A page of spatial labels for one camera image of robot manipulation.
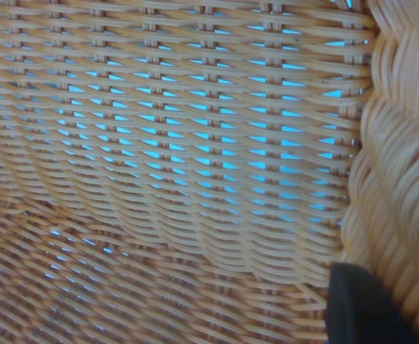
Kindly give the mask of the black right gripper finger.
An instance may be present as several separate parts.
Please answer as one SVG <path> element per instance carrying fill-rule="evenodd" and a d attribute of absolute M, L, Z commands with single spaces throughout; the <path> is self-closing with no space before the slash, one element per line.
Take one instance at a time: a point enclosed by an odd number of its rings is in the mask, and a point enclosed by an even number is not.
<path fill-rule="evenodd" d="M 325 325 L 329 343 L 409 343 L 402 320 L 380 281 L 355 264 L 330 271 Z"/>

